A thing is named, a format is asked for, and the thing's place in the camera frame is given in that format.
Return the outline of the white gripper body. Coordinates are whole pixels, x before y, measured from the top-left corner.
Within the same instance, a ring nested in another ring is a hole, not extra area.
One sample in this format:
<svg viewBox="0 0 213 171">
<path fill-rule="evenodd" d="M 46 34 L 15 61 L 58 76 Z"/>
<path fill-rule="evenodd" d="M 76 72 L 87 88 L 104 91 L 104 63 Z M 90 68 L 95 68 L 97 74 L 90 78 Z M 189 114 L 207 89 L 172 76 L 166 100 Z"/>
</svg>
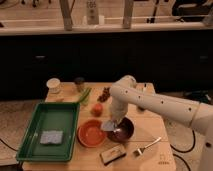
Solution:
<svg viewBox="0 0 213 171">
<path fill-rule="evenodd" d="M 122 103 L 112 103 L 110 105 L 111 119 L 119 124 L 127 114 L 127 105 Z"/>
</svg>

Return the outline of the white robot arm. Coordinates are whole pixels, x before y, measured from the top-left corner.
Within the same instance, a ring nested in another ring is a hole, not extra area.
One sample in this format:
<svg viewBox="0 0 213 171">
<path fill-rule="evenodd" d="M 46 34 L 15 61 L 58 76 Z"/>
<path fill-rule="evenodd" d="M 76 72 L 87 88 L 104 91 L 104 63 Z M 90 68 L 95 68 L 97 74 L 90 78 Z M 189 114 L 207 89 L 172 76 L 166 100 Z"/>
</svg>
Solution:
<svg viewBox="0 0 213 171">
<path fill-rule="evenodd" d="M 133 104 L 171 119 L 205 136 L 198 171 L 213 171 L 213 105 L 138 90 L 127 75 L 110 86 L 112 121 L 120 123 Z"/>
</svg>

